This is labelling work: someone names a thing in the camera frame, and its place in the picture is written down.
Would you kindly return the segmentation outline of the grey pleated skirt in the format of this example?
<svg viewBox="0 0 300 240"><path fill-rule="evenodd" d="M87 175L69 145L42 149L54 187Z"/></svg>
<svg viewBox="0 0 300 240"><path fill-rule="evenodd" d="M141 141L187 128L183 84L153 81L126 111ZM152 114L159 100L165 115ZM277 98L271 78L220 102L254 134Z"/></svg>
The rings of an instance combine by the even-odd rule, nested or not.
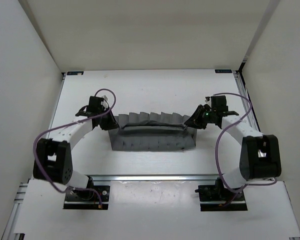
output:
<svg viewBox="0 0 300 240"><path fill-rule="evenodd" d="M196 148L197 130L184 123L187 115L131 112L115 116L119 127L108 131L113 151L179 152Z"/></svg>

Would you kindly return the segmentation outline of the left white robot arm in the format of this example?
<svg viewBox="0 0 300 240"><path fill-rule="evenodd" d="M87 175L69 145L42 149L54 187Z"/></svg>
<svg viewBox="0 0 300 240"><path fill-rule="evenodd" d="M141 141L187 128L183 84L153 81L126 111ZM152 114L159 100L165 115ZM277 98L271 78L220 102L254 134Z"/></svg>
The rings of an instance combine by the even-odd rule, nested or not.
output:
<svg viewBox="0 0 300 240"><path fill-rule="evenodd" d="M72 122L39 134L33 143L34 178L49 182L59 193L75 190L83 200L91 199L94 187L87 175L73 170L72 150L94 128L108 131L119 127L112 113L114 106L105 95L91 96Z"/></svg>

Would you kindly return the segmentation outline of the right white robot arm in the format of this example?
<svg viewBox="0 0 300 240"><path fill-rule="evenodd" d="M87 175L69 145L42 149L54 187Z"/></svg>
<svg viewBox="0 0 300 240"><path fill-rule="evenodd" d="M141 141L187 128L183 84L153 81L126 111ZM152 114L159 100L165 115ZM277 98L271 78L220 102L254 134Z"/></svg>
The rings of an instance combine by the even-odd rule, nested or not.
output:
<svg viewBox="0 0 300 240"><path fill-rule="evenodd" d="M205 129L214 124L221 129L215 144L215 163L222 183L215 186L214 193L225 200L232 193L241 192L255 180L277 178L281 175L281 161L278 138L252 128L244 121L248 113L240 116L230 111L227 105L228 93L208 96L205 105L199 105L193 115L184 123L194 129ZM223 173L219 161L221 137L228 133L241 146L239 165L236 169Z"/></svg>

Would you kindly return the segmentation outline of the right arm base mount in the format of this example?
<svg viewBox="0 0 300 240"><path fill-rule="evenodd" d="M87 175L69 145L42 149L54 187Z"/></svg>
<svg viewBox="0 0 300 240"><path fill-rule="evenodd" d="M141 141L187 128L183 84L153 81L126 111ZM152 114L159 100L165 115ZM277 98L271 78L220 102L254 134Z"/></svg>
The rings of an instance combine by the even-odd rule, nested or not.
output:
<svg viewBox="0 0 300 240"><path fill-rule="evenodd" d="M247 211L244 193L232 193L221 186L199 185L195 190L199 196L201 212Z"/></svg>

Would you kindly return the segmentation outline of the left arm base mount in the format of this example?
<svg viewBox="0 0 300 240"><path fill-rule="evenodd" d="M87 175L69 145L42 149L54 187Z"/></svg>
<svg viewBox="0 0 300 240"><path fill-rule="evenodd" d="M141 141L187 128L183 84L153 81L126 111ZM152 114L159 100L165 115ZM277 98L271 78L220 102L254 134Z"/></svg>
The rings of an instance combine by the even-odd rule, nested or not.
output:
<svg viewBox="0 0 300 240"><path fill-rule="evenodd" d="M110 186L95 185L93 189L100 195L101 203L98 196L92 191L74 191L66 193L63 209L65 210L107 210L110 198Z"/></svg>

